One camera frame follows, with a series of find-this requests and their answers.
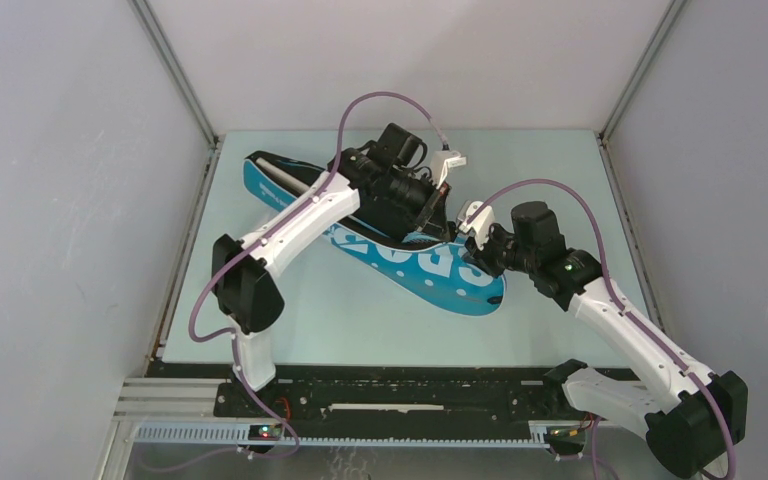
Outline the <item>blue racket bag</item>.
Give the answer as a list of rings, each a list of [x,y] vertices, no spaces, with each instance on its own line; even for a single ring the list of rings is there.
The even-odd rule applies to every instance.
[[[290,173],[311,186],[325,174],[316,164],[293,160],[265,151],[245,158],[242,179],[245,188],[262,203],[280,212],[298,196],[276,184],[256,165],[259,158]],[[323,233],[326,241],[420,299],[443,310],[467,316],[495,312],[506,291],[505,278],[492,277],[467,263],[464,241],[439,242],[414,237],[400,243],[370,229],[356,217],[348,217]]]

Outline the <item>blue racket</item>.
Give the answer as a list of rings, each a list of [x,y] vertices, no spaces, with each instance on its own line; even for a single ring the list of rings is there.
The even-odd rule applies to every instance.
[[[255,161],[255,165],[276,184],[280,185],[283,189],[291,192],[295,196],[302,195],[310,188],[308,184],[297,179],[290,173],[281,170],[279,167],[269,163],[266,159],[257,159]]]

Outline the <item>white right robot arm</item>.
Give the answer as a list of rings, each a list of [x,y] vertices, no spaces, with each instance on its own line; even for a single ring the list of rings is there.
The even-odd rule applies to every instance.
[[[499,277],[521,272],[545,297],[591,328],[642,382],[613,380],[582,361],[550,371],[541,392],[545,411],[566,418],[586,411],[642,438],[672,475],[689,479],[724,457],[735,473],[734,447],[745,437],[748,386],[735,372],[717,373],[659,330],[585,250],[567,246],[555,213],[542,201],[511,211],[513,228],[490,206],[466,203],[457,228],[466,258]]]

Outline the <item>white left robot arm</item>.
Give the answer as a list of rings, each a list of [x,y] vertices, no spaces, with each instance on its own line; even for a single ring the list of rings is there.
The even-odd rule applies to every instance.
[[[233,370],[242,383],[238,404],[252,416],[264,416],[276,403],[269,384],[276,375],[269,328],[285,301],[276,279],[329,226],[353,215],[368,199],[394,203],[423,228],[445,197],[448,173],[466,164],[464,154],[443,145],[431,157],[430,173],[417,177],[408,164],[426,144],[389,124],[376,141],[362,148],[338,149],[328,170],[304,193],[259,229],[214,244],[212,293],[232,321]]]

